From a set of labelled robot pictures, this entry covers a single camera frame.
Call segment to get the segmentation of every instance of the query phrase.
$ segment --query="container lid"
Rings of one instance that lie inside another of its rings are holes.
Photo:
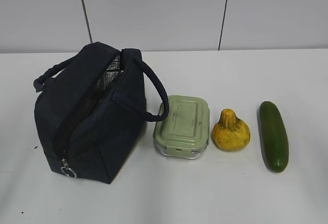
[[[167,150],[201,152],[209,141],[210,110],[198,97],[169,96],[170,113],[156,123],[154,141]]]

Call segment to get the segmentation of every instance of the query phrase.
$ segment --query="food container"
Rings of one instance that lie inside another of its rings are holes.
[[[155,148],[163,155],[196,159],[206,149],[210,134],[210,110],[198,97],[169,96],[170,113],[156,123]]]

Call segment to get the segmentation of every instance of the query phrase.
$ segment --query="white table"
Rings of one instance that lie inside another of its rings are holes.
[[[111,185],[52,173],[37,137],[33,80],[72,55],[0,55],[1,224],[327,223],[328,50],[143,53],[169,95],[204,98],[211,129],[222,109],[235,110],[251,142],[234,153],[211,142],[197,160],[169,158],[155,152],[148,123]],[[160,98],[148,80],[146,92],[156,113]],[[278,106],[289,137],[280,174],[261,156],[264,100]]]

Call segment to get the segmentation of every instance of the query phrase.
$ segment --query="squash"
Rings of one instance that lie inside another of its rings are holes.
[[[224,151],[238,151],[248,145],[251,132],[248,125],[239,119],[233,110],[224,109],[219,122],[214,126],[213,139]]]

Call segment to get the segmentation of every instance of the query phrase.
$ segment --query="cucumber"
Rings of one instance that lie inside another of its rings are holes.
[[[289,159],[288,138],[280,112],[274,103],[264,101],[259,115],[266,166],[280,173],[287,167]]]

